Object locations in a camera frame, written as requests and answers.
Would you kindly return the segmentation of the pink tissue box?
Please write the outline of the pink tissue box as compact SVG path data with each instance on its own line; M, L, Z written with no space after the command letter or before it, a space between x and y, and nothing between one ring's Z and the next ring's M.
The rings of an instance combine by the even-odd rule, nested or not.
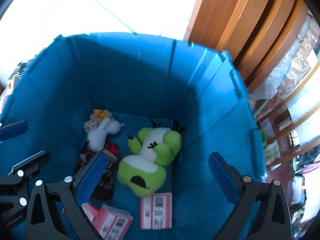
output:
M97 208L85 203L81 207L103 239L123 239L133 221L129 212L105 204Z

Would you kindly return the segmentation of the pink box with barcode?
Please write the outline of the pink box with barcode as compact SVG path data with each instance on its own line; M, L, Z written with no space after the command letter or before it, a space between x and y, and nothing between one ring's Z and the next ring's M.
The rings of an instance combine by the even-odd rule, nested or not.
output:
M172 193L157 193L140 199L140 228L143 230L172 228Z

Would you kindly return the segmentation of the blue plastic storage bin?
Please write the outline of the blue plastic storage bin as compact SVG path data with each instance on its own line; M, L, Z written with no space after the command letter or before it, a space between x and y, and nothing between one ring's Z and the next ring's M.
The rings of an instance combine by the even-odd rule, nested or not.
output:
M248 92L229 56L126 33L58 36L31 62L1 114L5 125L28 124L26 133L1 144L1 174L45 150L50 161L40 179L54 183L72 175L94 109L110 111L124 125L110 137L121 157L130 154L127 136L153 121L185 127L162 187L173 196L172 228L142 230L139 198L115 182L110 205L133 216L126 239L212 239L233 208L209 169L213 152L256 181L264 174Z

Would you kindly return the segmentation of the small white plush toy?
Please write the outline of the small white plush toy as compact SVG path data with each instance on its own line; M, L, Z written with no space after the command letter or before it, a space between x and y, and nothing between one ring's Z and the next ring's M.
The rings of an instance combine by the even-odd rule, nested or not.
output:
M107 136L117 134L124 126L117 120L106 118L98 127L91 129L87 135L88 148L93 152L100 152L104 149Z

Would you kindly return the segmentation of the small yellow cream plush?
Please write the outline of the small yellow cream plush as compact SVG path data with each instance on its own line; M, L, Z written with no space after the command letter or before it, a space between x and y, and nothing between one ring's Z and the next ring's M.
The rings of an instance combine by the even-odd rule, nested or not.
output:
M112 113L108 110L94 109L93 113L89 117L89 120L84 123L85 132L88 133L90 130L97 128L106 118L114 119Z

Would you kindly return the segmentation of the green frog plush toy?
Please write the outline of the green frog plush toy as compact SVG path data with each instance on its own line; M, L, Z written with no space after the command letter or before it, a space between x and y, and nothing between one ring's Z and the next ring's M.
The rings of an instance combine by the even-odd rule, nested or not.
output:
M119 182L138 197L153 195L164 184L169 166L180 152L186 127L174 120L172 128L162 127L153 120L151 127L141 128L135 137L127 135L131 154L124 157L118 166Z

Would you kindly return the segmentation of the maroon knit sock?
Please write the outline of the maroon knit sock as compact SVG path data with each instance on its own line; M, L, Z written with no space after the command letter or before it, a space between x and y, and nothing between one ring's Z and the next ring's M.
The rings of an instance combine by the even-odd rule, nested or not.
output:
M89 149L88 144L89 141L86 141L80 151L76 161L75 173L86 165L96 154L96 152ZM117 165L120 158L119 146L114 142L105 141L102 152L107 155L107 165L93 191L92 197L99 201L106 202L111 200L114 195L112 172L115 170L114 167Z

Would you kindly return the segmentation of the wooden door frame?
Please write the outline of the wooden door frame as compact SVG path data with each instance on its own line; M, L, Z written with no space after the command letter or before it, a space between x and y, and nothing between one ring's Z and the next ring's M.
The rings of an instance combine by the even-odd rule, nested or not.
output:
M307 13L303 0L196 0L184 40L228 51L252 93L290 49Z

